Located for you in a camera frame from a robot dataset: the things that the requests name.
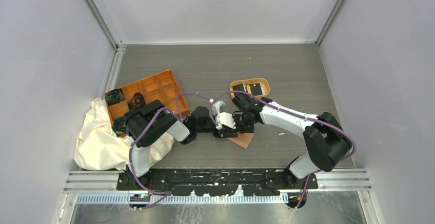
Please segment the oval wooden card tray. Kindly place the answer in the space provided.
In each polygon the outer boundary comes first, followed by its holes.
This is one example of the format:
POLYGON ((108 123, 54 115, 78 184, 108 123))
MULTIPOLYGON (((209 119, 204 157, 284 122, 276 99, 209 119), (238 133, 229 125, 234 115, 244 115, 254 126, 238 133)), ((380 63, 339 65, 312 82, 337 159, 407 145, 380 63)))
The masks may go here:
POLYGON ((247 93, 250 93, 258 98, 267 97, 270 93, 269 82, 264 78, 252 78, 233 81, 230 84, 230 90, 233 91, 232 87, 241 83, 244 83, 246 85, 247 93))

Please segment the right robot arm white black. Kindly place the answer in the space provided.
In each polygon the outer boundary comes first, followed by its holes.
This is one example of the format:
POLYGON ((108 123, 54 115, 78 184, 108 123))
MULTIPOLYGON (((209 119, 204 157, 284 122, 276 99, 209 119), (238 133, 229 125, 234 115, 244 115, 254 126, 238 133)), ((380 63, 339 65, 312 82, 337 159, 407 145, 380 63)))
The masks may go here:
POLYGON ((302 113, 269 98, 244 93, 236 94, 232 102, 242 112, 243 121, 276 126, 304 140, 307 153, 285 169, 285 182, 290 188, 298 188, 311 173, 330 172, 354 149, 354 143, 331 113, 302 113))

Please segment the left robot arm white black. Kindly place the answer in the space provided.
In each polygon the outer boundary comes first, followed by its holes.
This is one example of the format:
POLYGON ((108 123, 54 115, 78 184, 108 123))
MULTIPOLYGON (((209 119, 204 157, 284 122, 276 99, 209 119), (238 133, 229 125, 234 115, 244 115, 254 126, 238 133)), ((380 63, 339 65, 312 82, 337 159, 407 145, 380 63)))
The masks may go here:
POLYGON ((147 174, 151 168, 151 147, 158 139, 168 137, 170 141, 188 144, 199 133, 211 133, 217 138, 237 137, 235 121, 230 113, 220 113, 215 121, 222 123, 215 126, 206 107, 198 106, 182 121, 166 108, 159 100, 153 101, 124 116, 126 133, 133 140, 129 152, 129 182, 138 190, 149 185, 147 174))

